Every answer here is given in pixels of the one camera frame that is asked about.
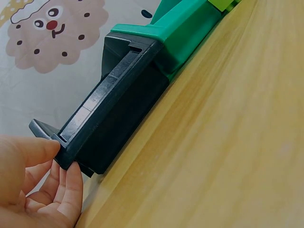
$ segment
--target hand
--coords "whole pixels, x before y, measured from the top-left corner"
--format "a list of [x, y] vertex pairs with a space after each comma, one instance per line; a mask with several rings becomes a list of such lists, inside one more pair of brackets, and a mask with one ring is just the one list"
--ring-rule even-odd
[[[0, 136], [1, 227], [71, 228], [81, 212], [83, 180], [53, 161], [60, 144], [39, 138]], [[26, 197], [50, 170], [38, 192]]]

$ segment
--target wood grain surface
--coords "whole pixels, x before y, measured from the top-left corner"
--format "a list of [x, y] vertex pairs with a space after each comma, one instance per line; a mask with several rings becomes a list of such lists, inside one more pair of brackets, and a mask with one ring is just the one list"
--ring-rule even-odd
[[86, 184], [77, 227], [304, 227], [303, 175], [304, 1], [243, 0]]

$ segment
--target red nose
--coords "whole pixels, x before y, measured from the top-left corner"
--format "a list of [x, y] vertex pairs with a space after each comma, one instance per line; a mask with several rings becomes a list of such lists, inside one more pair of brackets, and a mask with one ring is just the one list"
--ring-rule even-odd
[[48, 30], [54, 30], [58, 25], [58, 22], [55, 20], [51, 20], [48, 24], [47, 24], [47, 29]]

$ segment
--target green plastic housing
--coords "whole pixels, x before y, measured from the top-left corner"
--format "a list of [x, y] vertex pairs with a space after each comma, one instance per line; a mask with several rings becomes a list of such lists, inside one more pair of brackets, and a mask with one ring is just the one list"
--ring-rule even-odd
[[111, 31], [162, 42], [164, 48], [154, 61], [172, 80], [221, 18], [221, 12], [208, 0], [162, 0], [151, 24], [117, 24]]

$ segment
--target bedsheet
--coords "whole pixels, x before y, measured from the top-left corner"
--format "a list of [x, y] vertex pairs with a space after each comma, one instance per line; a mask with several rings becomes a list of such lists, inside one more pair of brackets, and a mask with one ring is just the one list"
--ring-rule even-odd
[[104, 37], [145, 25], [161, 0], [1, 0], [0, 134], [61, 128], [99, 82]]

